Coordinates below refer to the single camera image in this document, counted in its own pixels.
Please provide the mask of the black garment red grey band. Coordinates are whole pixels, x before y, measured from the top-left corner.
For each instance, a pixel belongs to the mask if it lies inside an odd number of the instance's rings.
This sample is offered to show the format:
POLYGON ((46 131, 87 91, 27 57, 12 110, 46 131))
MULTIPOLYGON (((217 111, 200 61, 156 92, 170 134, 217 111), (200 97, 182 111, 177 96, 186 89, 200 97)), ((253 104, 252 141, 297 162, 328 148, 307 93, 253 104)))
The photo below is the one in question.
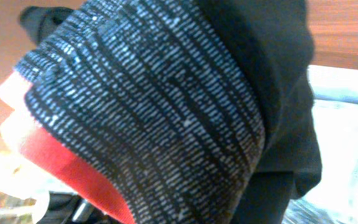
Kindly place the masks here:
POLYGON ((280 223, 321 181, 305 1, 25 8, 13 151, 122 223, 280 223))

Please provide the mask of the light blue jeans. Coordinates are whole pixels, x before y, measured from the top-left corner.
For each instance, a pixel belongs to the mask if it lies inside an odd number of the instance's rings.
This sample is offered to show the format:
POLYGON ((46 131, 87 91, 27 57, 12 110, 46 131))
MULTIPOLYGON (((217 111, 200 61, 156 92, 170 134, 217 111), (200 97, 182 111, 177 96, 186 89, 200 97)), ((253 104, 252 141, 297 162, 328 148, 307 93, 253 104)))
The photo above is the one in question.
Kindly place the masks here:
POLYGON ((289 203, 283 222, 358 224, 358 70, 311 65, 308 80, 322 179, 289 203))

